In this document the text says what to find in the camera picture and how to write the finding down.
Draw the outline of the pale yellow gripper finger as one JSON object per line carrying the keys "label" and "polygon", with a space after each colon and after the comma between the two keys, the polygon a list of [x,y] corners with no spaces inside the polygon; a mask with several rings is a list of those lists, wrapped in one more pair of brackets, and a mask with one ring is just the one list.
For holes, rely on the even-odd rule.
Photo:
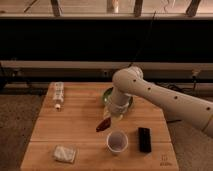
{"label": "pale yellow gripper finger", "polygon": [[111,117],[111,113],[108,111],[108,109],[104,109],[103,111],[103,119]]}

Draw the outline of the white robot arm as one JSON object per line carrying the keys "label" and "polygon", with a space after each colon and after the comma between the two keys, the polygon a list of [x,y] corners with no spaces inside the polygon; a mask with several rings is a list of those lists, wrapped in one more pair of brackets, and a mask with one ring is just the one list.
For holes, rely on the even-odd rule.
{"label": "white robot arm", "polygon": [[213,138],[213,102],[145,81],[142,70],[137,66],[115,72],[112,82],[113,90],[106,101],[111,115],[124,114],[131,96],[136,95],[179,116]]}

